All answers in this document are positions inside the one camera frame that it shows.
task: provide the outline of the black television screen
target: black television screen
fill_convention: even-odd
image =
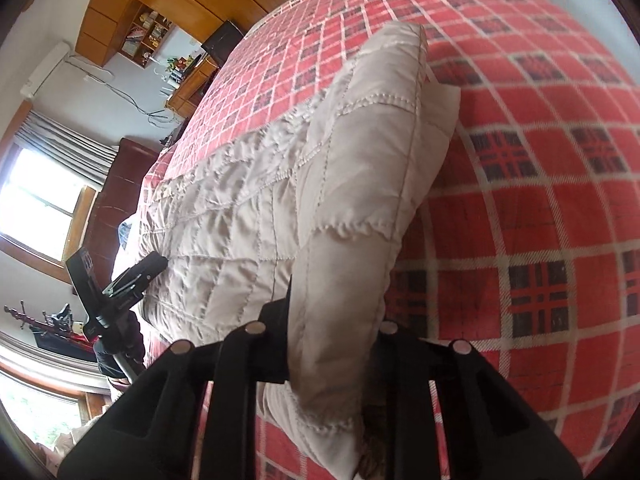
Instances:
[[[215,61],[218,66],[222,66],[243,37],[244,34],[238,26],[226,20],[226,22],[220,25],[209,39],[202,44],[202,48],[213,58],[213,61]]]

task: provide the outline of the folded quilted garment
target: folded quilted garment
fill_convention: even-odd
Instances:
[[[168,269],[142,315],[219,341],[284,297],[290,383],[258,409],[336,478],[363,453],[360,399],[401,239],[444,160],[460,91],[429,83],[419,25],[391,22],[325,91],[161,183],[140,221]]]

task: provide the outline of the white wall-mounted air conditioner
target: white wall-mounted air conditioner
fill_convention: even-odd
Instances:
[[[70,51],[71,47],[64,41],[58,43],[40,62],[36,70],[29,76],[27,83],[20,89],[22,97],[32,101],[47,77],[66,59]]]

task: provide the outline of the curtain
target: curtain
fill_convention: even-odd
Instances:
[[[117,150],[89,139],[66,126],[31,111],[15,134],[15,143],[35,150],[102,190]]]

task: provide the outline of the bed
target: bed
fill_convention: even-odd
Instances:
[[[290,0],[250,31],[154,187],[332,80],[383,23],[424,26],[456,135],[407,232],[387,315],[471,340],[591,470],[640,402],[640,88],[546,0]],[[166,343],[146,327],[148,356]],[[262,478],[330,478],[257,421]]]

